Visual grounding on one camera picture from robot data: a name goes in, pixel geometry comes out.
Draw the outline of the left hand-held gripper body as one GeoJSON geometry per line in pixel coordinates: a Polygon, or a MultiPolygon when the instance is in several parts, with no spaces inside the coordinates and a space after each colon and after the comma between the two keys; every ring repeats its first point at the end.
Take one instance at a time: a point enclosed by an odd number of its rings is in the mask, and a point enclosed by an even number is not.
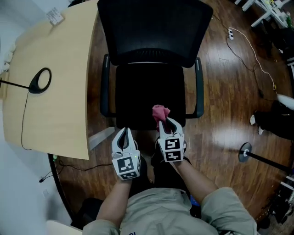
{"type": "Polygon", "coordinates": [[[138,150],[112,153],[112,157],[115,172],[121,180],[140,176],[141,157],[138,150]]]}

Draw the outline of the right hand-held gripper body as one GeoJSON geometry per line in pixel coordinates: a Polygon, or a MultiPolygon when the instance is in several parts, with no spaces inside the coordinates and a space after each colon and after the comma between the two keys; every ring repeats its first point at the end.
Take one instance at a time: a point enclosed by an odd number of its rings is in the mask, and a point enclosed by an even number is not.
{"type": "Polygon", "coordinates": [[[184,135],[166,139],[160,138],[158,144],[165,162],[180,162],[183,160],[186,147],[184,135]]]}

